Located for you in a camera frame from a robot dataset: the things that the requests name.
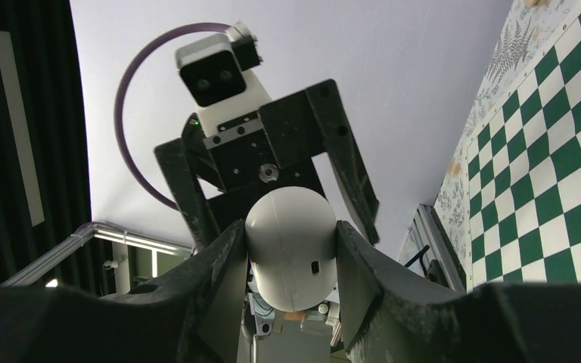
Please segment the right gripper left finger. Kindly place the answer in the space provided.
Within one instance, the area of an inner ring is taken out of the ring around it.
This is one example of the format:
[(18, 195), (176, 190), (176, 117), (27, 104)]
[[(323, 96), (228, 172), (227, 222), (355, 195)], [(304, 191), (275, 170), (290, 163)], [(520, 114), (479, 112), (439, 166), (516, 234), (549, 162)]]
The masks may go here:
[(0, 362), (234, 362), (246, 276), (238, 220), (126, 294), (0, 287)]

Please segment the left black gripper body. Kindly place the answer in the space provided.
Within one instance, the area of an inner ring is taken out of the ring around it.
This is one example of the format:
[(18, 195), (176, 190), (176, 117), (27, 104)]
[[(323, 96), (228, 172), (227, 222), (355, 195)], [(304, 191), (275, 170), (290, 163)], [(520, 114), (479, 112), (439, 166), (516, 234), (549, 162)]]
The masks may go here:
[(211, 137), (190, 117), (182, 140), (216, 221), (245, 218), (258, 199), (283, 187), (326, 196), (312, 160), (326, 152), (308, 88), (223, 123)]

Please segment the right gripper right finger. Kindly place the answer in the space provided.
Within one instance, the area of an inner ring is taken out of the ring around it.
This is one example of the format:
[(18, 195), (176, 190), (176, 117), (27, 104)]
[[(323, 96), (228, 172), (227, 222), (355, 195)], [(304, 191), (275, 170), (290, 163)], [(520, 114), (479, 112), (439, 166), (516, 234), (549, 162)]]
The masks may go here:
[(581, 284), (423, 278), (337, 223), (343, 344), (353, 362), (581, 362)]

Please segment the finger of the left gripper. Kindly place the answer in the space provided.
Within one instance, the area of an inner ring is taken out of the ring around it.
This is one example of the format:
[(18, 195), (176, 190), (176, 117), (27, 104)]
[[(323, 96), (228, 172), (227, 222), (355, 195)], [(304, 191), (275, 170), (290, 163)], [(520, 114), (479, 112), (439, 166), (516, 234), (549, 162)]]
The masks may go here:
[(349, 215), (366, 240), (375, 245), (380, 241), (376, 227), (380, 202), (344, 110), (337, 83), (326, 79), (309, 87), (306, 95)]
[(181, 138), (175, 138), (154, 149), (158, 165), (189, 231), (194, 247), (201, 251), (221, 234), (210, 203), (205, 198), (191, 164), (192, 155)]

